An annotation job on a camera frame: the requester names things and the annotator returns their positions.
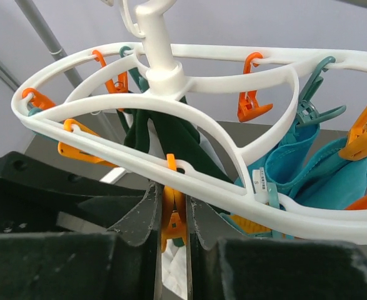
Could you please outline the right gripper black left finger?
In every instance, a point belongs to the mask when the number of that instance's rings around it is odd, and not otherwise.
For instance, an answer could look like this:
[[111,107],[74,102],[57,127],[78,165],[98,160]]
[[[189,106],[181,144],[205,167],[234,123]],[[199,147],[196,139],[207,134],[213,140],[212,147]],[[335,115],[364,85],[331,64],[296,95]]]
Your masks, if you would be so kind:
[[161,186],[106,232],[0,234],[0,299],[160,299]]

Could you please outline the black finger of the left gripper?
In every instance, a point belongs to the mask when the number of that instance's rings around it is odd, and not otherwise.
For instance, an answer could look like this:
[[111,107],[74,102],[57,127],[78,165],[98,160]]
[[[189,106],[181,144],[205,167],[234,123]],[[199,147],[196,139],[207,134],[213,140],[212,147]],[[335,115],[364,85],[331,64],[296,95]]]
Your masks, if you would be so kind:
[[0,157],[0,234],[62,232],[58,217],[108,228],[145,192],[78,176],[16,151]]

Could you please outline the metal clothes rack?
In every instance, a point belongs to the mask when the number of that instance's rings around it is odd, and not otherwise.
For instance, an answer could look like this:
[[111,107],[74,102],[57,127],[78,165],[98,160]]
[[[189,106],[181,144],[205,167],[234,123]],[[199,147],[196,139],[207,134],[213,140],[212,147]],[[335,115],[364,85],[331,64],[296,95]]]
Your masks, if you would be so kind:
[[[38,7],[34,4],[34,2],[32,0],[15,0],[15,3],[18,5],[26,19],[32,25],[33,29],[36,31],[41,41],[45,44],[53,59],[55,61],[58,61],[66,57],[68,54],[52,32],[51,28],[43,18],[43,15],[40,13]],[[113,141],[121,141],[117,132],[113,129],[109,119],[104,112],[96,111],[92,112],[91,114],[93,116],[97,116],[100,125],[102,125],[102,127],[106,131],[106,134]],[[100,181],[108,184],[116,184],[127,173],[128,171],[125,168],[116,167],[105,174],[100,179]]]

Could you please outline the green white sock pair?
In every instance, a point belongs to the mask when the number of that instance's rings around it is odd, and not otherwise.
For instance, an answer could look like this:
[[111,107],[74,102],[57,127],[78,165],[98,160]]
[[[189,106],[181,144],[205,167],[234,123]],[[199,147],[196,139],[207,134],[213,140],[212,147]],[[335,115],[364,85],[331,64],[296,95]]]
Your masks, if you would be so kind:
[[233,182],[210,141],[190,122],[145,109],[125,109],[118,117],[126,133],[125,146],[160,158],[174,154],[198,172]]

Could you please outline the white clip hanger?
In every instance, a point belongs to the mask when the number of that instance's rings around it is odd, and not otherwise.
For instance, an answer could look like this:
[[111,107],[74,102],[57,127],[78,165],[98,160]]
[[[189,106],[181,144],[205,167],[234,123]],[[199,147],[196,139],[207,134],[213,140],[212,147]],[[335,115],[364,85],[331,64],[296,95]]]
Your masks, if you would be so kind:
[[[117,42],[66,56],[27,79],[11,109],[28,129],[58,142],[67,158],[120,166],[163,184],[181,214],[182,195],[294,238],[367,245],[367,209],[350,210],[367,181],[367,108],[349,135],[306,153],[319,131],[302,109],[321,73],[367,73],[367,52],[347,49],[173,44],[164,14],[172,1],[147,1],[130,15],[138,42]],[[237,94],[240,119],[261,114],[260,89],[280,84],[292,96],[260,137],[237,146],[187,93]]]

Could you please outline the brown white striped sock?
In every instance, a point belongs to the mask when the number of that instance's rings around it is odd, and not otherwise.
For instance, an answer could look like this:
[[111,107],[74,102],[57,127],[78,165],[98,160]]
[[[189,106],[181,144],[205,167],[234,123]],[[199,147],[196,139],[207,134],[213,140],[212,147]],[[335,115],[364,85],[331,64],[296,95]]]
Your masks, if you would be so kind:
[[167,241],[166,250],[161,254],[162,282],[181,299],[188,298],[186,258],[184,246],[175,246],[172,239]]

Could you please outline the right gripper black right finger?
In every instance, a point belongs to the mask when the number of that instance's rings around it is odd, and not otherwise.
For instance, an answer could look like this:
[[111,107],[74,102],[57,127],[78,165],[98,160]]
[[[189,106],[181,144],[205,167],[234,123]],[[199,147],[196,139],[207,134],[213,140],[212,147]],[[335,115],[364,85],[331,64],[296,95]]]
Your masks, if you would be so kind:
[[251,238],[211,206],[186,199],[190,299],[367,299],[355,244]]

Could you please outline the blue sock pair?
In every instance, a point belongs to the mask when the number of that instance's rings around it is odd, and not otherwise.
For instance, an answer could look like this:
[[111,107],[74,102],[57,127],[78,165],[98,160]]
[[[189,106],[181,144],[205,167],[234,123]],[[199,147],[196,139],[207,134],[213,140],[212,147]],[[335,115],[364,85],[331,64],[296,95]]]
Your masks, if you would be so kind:
[[339,151],[347,143],[342,137],[306,159],[320,126],[297,124],[292,124],[272,150],[250,164],[248,172],[263,168],[267,182],[302,206],[344,210],[362,198],[367,189],[367,157],[358,161],[341,158]]

